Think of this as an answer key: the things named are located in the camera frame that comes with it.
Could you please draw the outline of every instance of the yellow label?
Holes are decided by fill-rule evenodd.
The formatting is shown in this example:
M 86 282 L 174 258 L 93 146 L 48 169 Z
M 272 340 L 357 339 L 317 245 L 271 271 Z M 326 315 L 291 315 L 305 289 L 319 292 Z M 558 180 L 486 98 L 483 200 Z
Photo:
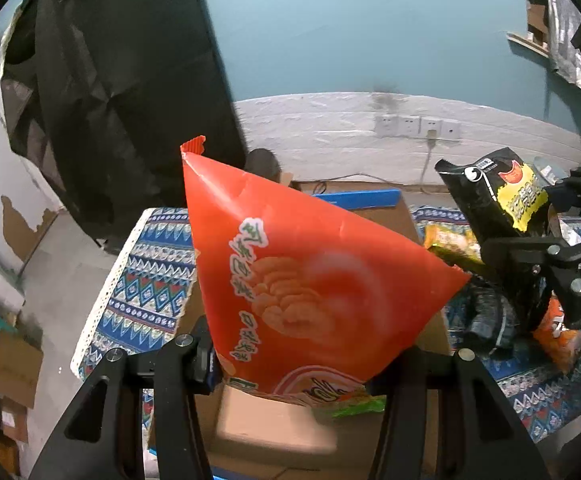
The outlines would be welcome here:
M 521 179 L 517 183 L 506 182 L 497 190 L 497 202 L 512 216 L 512 226 L 525 233 L 532 215 L 548 201 L 548 193 L 542 189 L 535 173 L 526 164 L 521 166 L 521 172 Z

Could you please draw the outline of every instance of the electrical outlet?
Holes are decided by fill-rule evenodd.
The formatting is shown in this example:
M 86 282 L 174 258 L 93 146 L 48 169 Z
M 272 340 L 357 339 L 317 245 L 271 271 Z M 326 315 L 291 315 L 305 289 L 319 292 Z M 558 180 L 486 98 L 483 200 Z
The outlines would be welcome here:
M 441 119 L 422 117 L 421 125 L 419 126 L 419 136 L 424 139 L 439 139 L 440 127 Z
M 453 119 L 444 119 L 441 122 L 441 132 L 439 138 L 443 140 L 460 140 L 461 123 Z
M 417 137 L 421 118 L 413 115 L 400 115 L 398 118 L 397 135 L 399 137 Z
M 378 137 L 397 137 L 399 121 L 396 114 L 381 114 L 375 118 L 375 134 Z

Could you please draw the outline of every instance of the blue wall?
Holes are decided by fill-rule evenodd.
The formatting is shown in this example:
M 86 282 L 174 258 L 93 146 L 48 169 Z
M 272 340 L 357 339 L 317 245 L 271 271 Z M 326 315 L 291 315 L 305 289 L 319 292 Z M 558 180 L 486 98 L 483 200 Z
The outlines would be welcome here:
M 581 133 L 581 90 L 506 39 L 526 30 L 526 0 L 206 1 L 235 100 L 403 92 Z

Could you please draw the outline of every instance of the white brick wall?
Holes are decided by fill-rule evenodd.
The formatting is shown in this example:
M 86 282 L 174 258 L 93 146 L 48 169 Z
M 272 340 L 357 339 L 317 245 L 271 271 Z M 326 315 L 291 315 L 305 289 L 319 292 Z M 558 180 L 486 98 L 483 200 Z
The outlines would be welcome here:
M 581 136 L 553 124 L 496 108 L 427 96 L 370 92 L 296 94 L 235 103 L 249 149 L 275 152 L 298 180 L 368 173 L 399 184 L 440 184 L 442 157 L 468 164 L 502 146 L 525 161 L 545 156 L 565 170 L 581 165 Z M 461 122 L 461 140 L 381 137 L 383 114 Z

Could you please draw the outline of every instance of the silver curtain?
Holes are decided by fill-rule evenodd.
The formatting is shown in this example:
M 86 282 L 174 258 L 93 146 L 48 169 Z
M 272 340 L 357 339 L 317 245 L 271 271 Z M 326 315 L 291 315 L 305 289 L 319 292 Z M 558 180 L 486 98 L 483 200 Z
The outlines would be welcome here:
M 548 0 L 548 16 L 551 65 L 567 82 L 581 88 L 581 53 L 571 44 L 581 13 L 571 0 Z

